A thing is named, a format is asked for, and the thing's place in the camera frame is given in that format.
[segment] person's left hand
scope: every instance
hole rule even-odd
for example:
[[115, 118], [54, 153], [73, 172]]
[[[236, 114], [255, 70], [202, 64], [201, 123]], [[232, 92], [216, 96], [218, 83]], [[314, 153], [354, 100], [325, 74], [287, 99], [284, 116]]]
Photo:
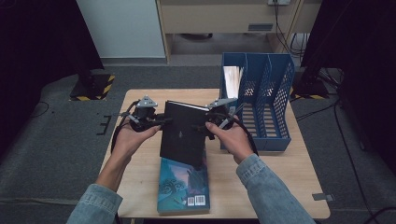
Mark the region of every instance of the person's left hand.
[[117, 136], [116, 145], [113, 154], [121, 154], [126, 158], [131, 158], [144, 141], [154, 136], [160, 130], [160, 126], [151, 127], [141, 133], [135, 132], [129, 124], [129, 119], [125, 119], [119, 135]]

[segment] wall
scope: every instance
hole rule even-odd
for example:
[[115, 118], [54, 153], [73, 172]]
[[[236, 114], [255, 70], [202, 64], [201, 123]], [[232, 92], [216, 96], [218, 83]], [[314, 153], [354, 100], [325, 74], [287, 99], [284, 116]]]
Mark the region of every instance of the wall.
[[164, 58], [155, 0], [77, 0], [101, 58]]

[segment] denim jacket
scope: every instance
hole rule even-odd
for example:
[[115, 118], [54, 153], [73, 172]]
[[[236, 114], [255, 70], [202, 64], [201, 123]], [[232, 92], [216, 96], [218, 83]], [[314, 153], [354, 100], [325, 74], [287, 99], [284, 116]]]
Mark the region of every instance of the denim jacket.
[[[315, 224], [282, 180], [257, 155], [252, 154], [244, 159], [236, 173], [247, 189], [261, 224]], [[92, 184], [67, 223], [112, 223], [121, 201], [121, 196], [114, 191]]]

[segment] book cover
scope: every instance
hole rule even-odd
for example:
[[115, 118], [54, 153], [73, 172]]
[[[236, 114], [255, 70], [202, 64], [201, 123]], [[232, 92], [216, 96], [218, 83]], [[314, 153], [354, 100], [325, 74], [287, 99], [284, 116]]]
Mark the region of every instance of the book cover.
[[161, 158], [157, 211], [162, 216], [205, 214], [209, 212], [209, 185], [205, 151], [202, 165]]
[[165, 103], [164, 116], [172, 118], [172, 123], [163, 126], [160, 156], [195, 167], [201, 166], [205, 147], [205, 132], [197, 127], [205, 127], [208, 108], [188, 105], [175, 101]]

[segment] black cable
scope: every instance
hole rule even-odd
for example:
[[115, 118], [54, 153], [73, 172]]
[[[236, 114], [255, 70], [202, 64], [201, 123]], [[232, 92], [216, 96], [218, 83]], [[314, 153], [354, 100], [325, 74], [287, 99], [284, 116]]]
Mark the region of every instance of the black cable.
[[[324, 46], [328, 47], [328, 39], [331, 37], [332, 35], [332, 31], [335, 29], [336, 25], [338, 24], [338, 22], [341, 20], [341, 18], [344, 16], [344, 14], [346, 13], [346, 11], [349, 9], [349, 6], [351, 5], [351, 3], [354, 0], [349, 0], [344, 8], [342, 8], [342, 11], [339, 13], [338, 17], [336, 18], [335, 22], [332, 24], [332, 27], [330, 28], [330, 30], [327, 32], [327, 34], [322, 38], [322, 41], [318, 44], [318, 46], [316, 47], [316, 49], [313, 51], [313, 53], [310, 55], [310, 57], [306, 60], [305, 62], [305, 66], [307, 67], [312, 67], [312, 70], [315, 70], [319, 67], [322, 66], [323, 62], [326, 60], [326, 57], [323, 56], [323, 52], [324, 52]], [[313, 81], [315, 81], [316, 79], [318, 79], [318, 75], [317, 74], [307, 74], [305, 76], [307, 79], [305, 82], [307, 83], [311, 83]]]
[[242, 123], [242, 121], [240, 121], [239, 119], [234, 119], [233, 122], [235, 122], [236, 124], [239, 125], [239, 127], [241, 127], [244, 132], [247, 134], [247, 139], [250, 143], [250, 147], [253, 150], [253, 152], [259, 156], [259, 152], [257, 151], [256, 145], [254, 144], [254, 140], [253, 137], [251, 136], [251, 133], [248, 131], [247, 127], [245, 127], [245, 125]]
[[299, 97], [296, 97], [294, 99], [291, 99], [291, 100], [289, 100], [289, 102], [291, 103], [291, 102], [294, 102], [296, 100], [300, 100], [301, 98], [303, 98], [303, 96], [299, 96]]
[[[284, 48], [288, 53], [290, 53], [290, 50], [289, 50], [289, 47], [288, 47], [288, 41], [286, 40], [285, 36], [283, 35], [283, 32], [282, 32], [282, 30], [280, 29], [279, 22], [278, 22], [278, 19], [277, 19], [277, 15], [278, 15], [278, 13], [279, 13], [279, 8], [278, 8], [277, 0], [274, 0], [274, 9], [275, 9], [275, 19], [276, 19], [276, 37], [277, 37], [277, 39], [279, 40], [279, 42], [282, 44], [283, 48]], [[278, 30], [279, 30], [279, 32], [282, 34], [283, 41], [280, 39], [280, 37], [279, 37], [279, 35], [278, 35], [278, 32], [277, 32]]]
[[363, 198], [364, 205], [366, 206], [367, 211], [370, 213], [370, 216], [372, 217], [372, 219], [375, 221], [375, 223], [378, 224], [378, 221], [375, 219], [375, 217], [373, 215], [373, 211], [371, 210], [369, 204], [367, 203], [366, 196], [364, 195], [363, 188], [361, 186], [361, 181], [359, 180], [358, 172], [356, 171], [356, 168], [355, 168], [355, 162], [352, 160], [352, 156], [350, 155], [349, 147], [347, 146], [347, 141], [346, 141], [346, 138], [344, 136], [344, 132], [341, 129], [340, 121], [338, 120], [338, 117], [337, 117], [337, 105], [338, 105], [339, 101], [340, 100], [338, 99], [336, 104], [334, 104], [334, 106], [333, 106], [335, 121], [337, 123], [338, 130], [339, 130], [339, 132], [341, 134], [341, 137], [343, 139], [343, 143], [344, 143], [344, 146], [346, 148], [346, 153], [348, 155], [350, 164], [352, 165], [353, 174], [355, 175], [356, 181], [358, 182], [359, 191], [361, 192], [361, 197]]
[[307, 113], [307, 114], [304, 114], [304, 115], [301, 115], [301, 116], [299, 116], [299, 117], [296, 117], [296, 119], [297, 119], [297, 121], [301, 121], [301, 120], [303, 120], [303, 119], [306, 119], [306, 118], [308, 118], [308, 117], [310, 117], [310, 116], [312, 116], [312, 115], [314, 115], [314, 114], [317, 114], [317, 113], [319, 113], [319, 112], [321, 112], [321, 111], [324, 111], [324, 110], [327, 110], [327, 109], [331, 108], [332, 106], [338, 104], [339, 101], [340, 101], [340, 99], [338, 99], [335, 103], [332, 103], [331, 105], [328, 105], [328, 106], [326, 106], [326, 107], [324, 107], [324, 108], [322, 108], [322, 109], [320, 109], [320, 110], [313, 111], [313, 112], [309, 112], [309, 113]]
[[46, 102], [44, 102], [44, 101], [40, 101], [40, 102], [38, 102], [38, 103], [39, 103], [39, 104], [44, 104], [44, 105], [46, 105], [47, 108], [46, 108], [46, 109], [44, 110], [44, 112], [42, 112], [41, 114], [39, 114], [39, 115], [34, 115], [34, 116], [29, 117], [30, 119], [38, 118], [38, 117], [42, 116], [43, 114], [45, 114], [45, 113], [50, 109], [50, 105], [49, 105], [48, 103], [46, 103]]
[[[139, 100], [134, 101], [134, 102], [128, 107], [128, 109], [126, 110], [126, 112], [124, 112], [124, 113], [121, 114], [121, 115], [122, 115], [121, 122], [119, 123], [119, 126], [117, 126], [116, 130], [114, 131], [114, 133], [113, 133], [113, 138], [112, 138], [112, 140], [111, 140], [111, 149], [110, 149], [110, 152], [111, 152], [111, 153], [113, 152], [114, 146], [116, 145], [117, 136], [119, 135], [119, 133], [120, 133], [122, 127], [123, 127], [124, 125], [128, 124], [128, 123], [125, 123], [125, 124], [124, 124], [123, 122], [125, 121], [126, 117], [128, 117], [128, 115], [129, 115], [129, 113], [130, 113], [132, 107], [134, 107], [135, 105], [137, 105], [137, 103], [139, 103]], [[116, 215], [114, 216], [114, 219], [116, 220], [116, 223], [117, 223], [117, 224], [122, 224], [122, 220], [121, 220], [120, 217], [119, 217], [119, 213], [116, 213]]]
[[379, 210], [378, 212], [374, 213], [373, 216], [369, 217], [363, 224], [369, 224], [373, 219], [375, 219], [376, 217], [381, 215], [383, 212], [386, 212], [388, 210], [396, 210], [396, 207], [386, 207], [386, 208]]
[[[305, 50], [304, 50], [304, 41], [303, 41], [302, 44], [299, 44], [296, 37], [297, 37], [297, 34], [294, 34], [293, 37], [291, 38], [291, 41], [290, 41], [290, 52], [291, 52], [291, 54], [293, 54], [295, 56], [300, 56], [301, 57], [302, 55], [304, 55], [304, 52], [305, 52]], [[299, 49], [295, 49], [294, 48], [294, 46], [293, 46], [294, 45], [294, 41], [296, 42], [297, 45], [300, 46]]]
[[328, 68], [324, 68], [325, 71], [320, 70], [321, 74], [324, 74], [337, 88], [340, 87], [340, 83], [330, 75], [330, 71]]
[[335, 82], [334, 80], [332, 80], [327, 74], [324, 74], [324, 77], [321, 74], [324, 74], [324, 73], [322, 71], [320, 71], [318, 78], [325, 81], [327, 84], [329, 84], [332, 88], [334, 88], [336, 90], [339, 88], [338, 82]]

